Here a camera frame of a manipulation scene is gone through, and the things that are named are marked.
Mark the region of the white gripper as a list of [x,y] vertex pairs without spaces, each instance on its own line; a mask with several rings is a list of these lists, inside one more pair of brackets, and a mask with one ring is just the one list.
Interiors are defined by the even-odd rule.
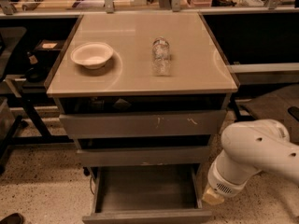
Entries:
[[221,204],[224,202],[223,197],[236,196],[258,173],[260,170],[255,167],[232,160],[216,159],[208,171],[208,184],[203,192],[202,200],[210,205]]

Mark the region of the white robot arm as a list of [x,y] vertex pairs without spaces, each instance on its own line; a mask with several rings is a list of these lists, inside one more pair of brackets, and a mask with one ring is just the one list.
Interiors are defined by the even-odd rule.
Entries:
[[202,200],[223,203],[244,189],[260,172],[299,184],[299,146],[290,142],[285,126],[273,119],[241,121],[221,134],[222,151],[212,162]]

